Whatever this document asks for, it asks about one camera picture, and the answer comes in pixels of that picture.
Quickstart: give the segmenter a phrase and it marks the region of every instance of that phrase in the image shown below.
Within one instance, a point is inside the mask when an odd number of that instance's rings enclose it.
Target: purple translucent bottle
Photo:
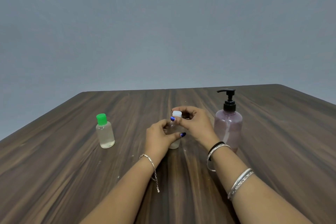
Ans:
[[[237,152],[242,137],[243,117],[236,112],[236,103],[232,100],[234,89],[220,89],[229,96],[222,110],[216,112],[214,131],[218,138]]]

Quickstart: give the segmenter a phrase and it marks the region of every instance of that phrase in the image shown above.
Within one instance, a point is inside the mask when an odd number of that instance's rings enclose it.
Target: person's right arm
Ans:
[[[173,108],[172,111],[181,111],[183,117],[189,118],[188,120],[174,117],[175,122],[188,129],[207,152],[219,142],[209,117],[203,109],[181,106]],[[211,159],[225,191],[229,193],[237,178],[248,167],[228,147],[220,147],[215,150]],[[240,186],[233,196],[232,204],[242,224],[311,223],[255,174]]]

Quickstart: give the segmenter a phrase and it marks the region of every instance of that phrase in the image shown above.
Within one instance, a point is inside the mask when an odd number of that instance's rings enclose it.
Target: textured silver bangle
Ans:
[[[209,164],[209,158],[211,157],[212,153],[213,153],[215,150],[217,150],[219,147],[222,147],[222,146],[226,146],[226,147],[229,147],[229,148],[231,149],[230,146],[228,146],[227,144],[223,143],[223,144],[220,144],[220,145],[216,146],[215,148],[213,148],[212,151],[210,151],[209,154],[208,154],[208,158],[207,158],[207,167],[208,167],[208,169],[209,169],[210,171],[212,171],[212,172],[216,172],[216,170],[212,170],[212,169],[209,168],[209,165],[208,165],[208,164]]]
[[[154,177],[155,177],[155,179],[154,179],[152,176],[151,176],[151,179],[154,180],[154,181],[156,181],[157,192],[160,192],[160,191],[159,191],[158,178],[157,178],[157,176],[156,176],[156,170],[155,170],[154,163],[153,163],[153,161],[151,160],[151,158],[148,157],[146,154],[141,154],[140,158],[142,158],[143,156],[145,156],[146,158],[148,158],[149,161],[150,161],[150,162],[152,163],[152,165],[153,165],[153,168],[154,168]]]
[[[239,189],[239,187],[247,180],[247,178],[249,178],[252,174],[254,174],[254,172],[252,171],[251,168],[248,168],[245,172],[243,172],[238,179],[236,180],[236,182],[234,183],[234,185],[232,186],[231,191],[229,192],[229,194],[227,195],[227,198],[229,200],[232,200],[233,195],[237,192],[237,190]]]

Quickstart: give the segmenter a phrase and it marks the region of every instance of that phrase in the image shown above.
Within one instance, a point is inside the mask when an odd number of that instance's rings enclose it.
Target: person's left hand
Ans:
[[[166,155],[169,146],[177,139],[186,135],[186,133],[180,132],[166,135],[163,128],[168,122],[170,121],[161,120],[151,125],[146,131],[145,154],[152,159],[155,168]]]

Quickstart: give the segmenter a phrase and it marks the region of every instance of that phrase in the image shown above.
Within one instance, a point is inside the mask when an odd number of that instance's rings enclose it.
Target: black pump dispenser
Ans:
[[[226,92],[228,95],[228,99],[225,100],[223,110],[228,112],[234,112],[236,110],[236,102],[232,100],[232,96],[235,94],[234,89],[220,89],[217,90],[217,93],[219,92]]]

